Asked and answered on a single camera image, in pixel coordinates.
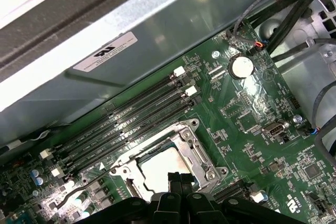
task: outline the green circuit board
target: green circuit board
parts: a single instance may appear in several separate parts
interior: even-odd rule
[[[256,38],[249,24],[239,32]],[[228,169],[212,192],[215,198],[242,179],[264,191],[264,207],[305,223],[336,223],[335,170],[314,147],[314,137],[303,134],[310,124],[270,56],[265,50],[247,56],[250,48],[234,39],[229,30],[223,31],[78,119],[31,150],[26,159],[5,165],[0,182],[8,182],[6,187],[12,191],[0,198],[0,208],[8,199],[19,197],[19,206],[10,211],[24,218],[28,214],[32,223],[73,223],[83,218],[90,205],[96,212],[131,197],[121,178],[106,174],[97,185],[104,188],[103,198],[98,199],[96,188],[90,188],[84,206],[69,202],[59,210],[50,207],[155,132],[174,122],[198,119],[195,134],[214,165]],[[246,79],[232,76],[234,57],[252,61],[254,70]],[[161,81],[181,66],[185,73],[175,82]],[[190,87],[197,93],[179,100]],[[131,104],[135,104],[133,112],[127,111]],[[115,124],[111,112],[116,110],[121,111],[118,120],[127,136],[105,131]],[[302,121],[294,122],[295,115],[302,116]],[[273,123],[280,125],[280,134],[270,133]],[[94,132],[93,124],[99,125],[99,130]],[[48,148],[54,157],[46,161],[40,153]],[[72,189],[62,190],[64,185],[50,174],[57,165],[67,171],[64,178],[75,181]],[[31,178],[36,167],[42,167],[48,177],[41,186]]]

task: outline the cpu socket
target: cpu socket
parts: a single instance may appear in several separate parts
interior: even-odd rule
[[[191,173],[195,191],[211,193],[228,174],[215,167],[195,131],[198,119],[176,122],[122,154],[113,164],[112,176],[121,176],[134,197],[147,201],[168,191],[168,173]]]

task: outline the motherboard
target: motherboard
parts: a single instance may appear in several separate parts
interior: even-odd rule
[[[257,39],[250,24],[239,33]],[[336,223],[336,173],[265,50],[227,29],[4,165],[6,223],[74,223],[191,173],[221,203],[243,197]]]

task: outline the white label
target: white label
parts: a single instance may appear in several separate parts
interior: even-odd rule
[[[103,162],[100,163],[99,170],[103,170],[105,168]]]
[[[90,72],[137,41],[138,39],[130,31],[115,41],[109,43],[104,48],[90,55],[88,58],[75,65],[73,68],[84,72]]]

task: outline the blue wire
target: blue wire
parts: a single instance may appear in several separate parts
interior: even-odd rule
[[[314,132],[313,132],[313,133],[310,133],[310,135],[316,135],[318,132],[319,132],[318,129],[315,128]]]

